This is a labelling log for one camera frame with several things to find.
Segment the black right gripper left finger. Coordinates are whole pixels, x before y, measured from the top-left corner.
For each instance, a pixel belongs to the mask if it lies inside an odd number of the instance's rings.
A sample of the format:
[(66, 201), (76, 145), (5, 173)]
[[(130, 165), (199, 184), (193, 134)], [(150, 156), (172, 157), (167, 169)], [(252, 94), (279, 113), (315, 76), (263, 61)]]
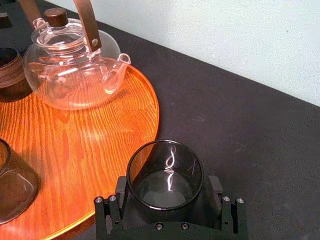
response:
[(115, 194), (107, 198), (98, 196), (94, 199), (97, 236), (115, 236), (124, 231), (123, 218), (128, 193), (127, 178), (120, 176), (116, 183)]

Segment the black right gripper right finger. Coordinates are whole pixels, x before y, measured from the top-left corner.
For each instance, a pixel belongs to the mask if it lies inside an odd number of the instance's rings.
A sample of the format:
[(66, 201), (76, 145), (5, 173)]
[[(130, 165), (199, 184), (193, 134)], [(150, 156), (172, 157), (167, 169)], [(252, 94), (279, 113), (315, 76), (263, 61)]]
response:
[(210, 223), (215, 236), (246, 236), (246, 204), (242, 197), (225, 195), (217, 176), (208, 176), (208, 200), (213, 210)]

